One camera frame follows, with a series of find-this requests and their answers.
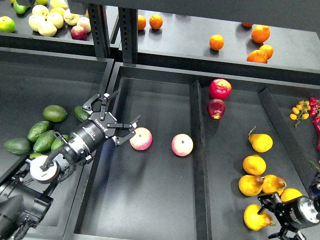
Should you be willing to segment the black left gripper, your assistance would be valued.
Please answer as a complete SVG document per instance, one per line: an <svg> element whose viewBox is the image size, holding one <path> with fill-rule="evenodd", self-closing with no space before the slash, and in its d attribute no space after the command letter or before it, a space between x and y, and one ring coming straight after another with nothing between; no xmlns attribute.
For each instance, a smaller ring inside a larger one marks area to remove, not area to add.
<svg viewBox="0 0 320 240"><path fill-rule="evenodd" d="M118 93L117 90L112 93L96 93L82 105L82 110L90 117L71 132L71 139L81 146L82 150L92 153L108 139L120 146L136 135L135 129L140 115L130 123L118 123L111 113L107 113L107 103Z"/></svg>

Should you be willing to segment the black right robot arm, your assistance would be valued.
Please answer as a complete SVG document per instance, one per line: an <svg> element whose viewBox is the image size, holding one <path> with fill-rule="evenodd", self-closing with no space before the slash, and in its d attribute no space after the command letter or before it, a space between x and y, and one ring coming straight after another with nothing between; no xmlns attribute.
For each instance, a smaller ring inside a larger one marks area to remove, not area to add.
<svg viewBox="0 0 320 240"><path fill-rule="evenodd" d="M302 229L318 226L320 224L320 173L317 172L313 182L306 190L308 196L299 196L283 202L277 192L258 196L261 208L272 212L281 225L279 232L268 236L269 239L304 240Z"/></svg>

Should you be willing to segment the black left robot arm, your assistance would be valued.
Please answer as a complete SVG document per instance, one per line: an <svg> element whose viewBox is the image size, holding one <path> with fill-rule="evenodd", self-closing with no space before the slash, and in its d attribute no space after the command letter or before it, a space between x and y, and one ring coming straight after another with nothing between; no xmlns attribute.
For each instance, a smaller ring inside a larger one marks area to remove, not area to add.
<svg viewBox="0 0 320 240"><path fill-rule="evenodd" d="M108 111L109 102L118 95L97 93L82 105L88 114L65 139L54 132L62 146L49 155L31 158L23 155L0 178L0 238L21 240L36 228L50 209L52 192L69 178L78 165L89 164L94 152L112 139L116 146L136 135L137 116L129 123L119 123Z"/></svg>

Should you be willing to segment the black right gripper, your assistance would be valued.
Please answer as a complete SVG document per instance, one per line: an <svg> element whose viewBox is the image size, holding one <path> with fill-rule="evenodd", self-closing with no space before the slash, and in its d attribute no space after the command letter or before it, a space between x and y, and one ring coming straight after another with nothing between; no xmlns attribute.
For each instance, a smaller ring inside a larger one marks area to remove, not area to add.
<svg viewBox="0 0 320 240"><path fill-rule="evenodd" d="M281 215L279 222L282 225L287 224L292 230L298 229L294 236L287 236L289 230L282 227L279 232L269 235L268 239L304 240L299 230L317 225L317 198L300 196L283 203L278 192L273 192L259 195L257 200L261 205L258 215L269 210L275 215Z"/></svg>

